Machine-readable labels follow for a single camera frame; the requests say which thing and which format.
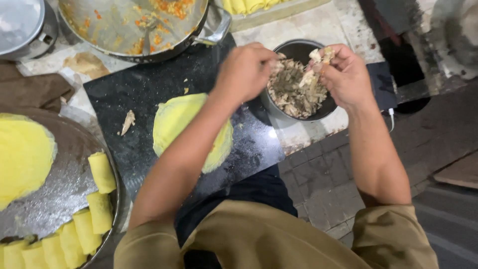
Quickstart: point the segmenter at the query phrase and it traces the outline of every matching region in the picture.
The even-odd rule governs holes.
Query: khaki shirt
[[[179,248],[172,224],[146,223],[126,233],[115,269],[184,268],[191,249],[216,254],[224,269],[438,268],[412,205],[360,210],[352,249],[286,212],[265,204],[225,200]]]

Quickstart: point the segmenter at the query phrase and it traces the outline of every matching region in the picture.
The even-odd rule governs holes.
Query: hand
[[[363,59],[344,44],[329,47],[335,51],[335,58],[330,65],[318,65],[313,70],[321,73],[320,82],[330,91],[335,103],[349,112],[375,102]],[[320,54],[324,56],[324,51],[320,50]]]
[[[277,57],[261,43],[234,48],[220,68],[213,92],[238,104],[254,99],[266,87]]]

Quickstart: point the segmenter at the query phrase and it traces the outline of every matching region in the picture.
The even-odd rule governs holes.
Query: person's left hand
[[[266,87],[277,57],[257,42],[234,48],[220,68],[213,92],[239,104],[254,99]]]

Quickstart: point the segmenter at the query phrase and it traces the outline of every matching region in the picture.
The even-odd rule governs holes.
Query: forearm
[[[411,203],[410,184],[379,109],[348,109],[354,180],[366,206]]]
[[[177,209],[197,183],[219,130],[238,106],[217,91],[211,92],[144,180],[131,212],[130,229],[148,221],[174,221]]]

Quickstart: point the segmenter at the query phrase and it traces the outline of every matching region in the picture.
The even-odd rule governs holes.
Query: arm
[[[410,204],[410,184],[372,93],[363,60],[344,44],[321,68],[321,81],[347,111],[354,180],[367,207]]]
[[[255,98],[266,86],[269,62],[276,57],[259,43],[231,51],[204,106],[145,178],[129,230],[151,221],[173,223],[176,211],[196,185],[219,130],[241,103]]]

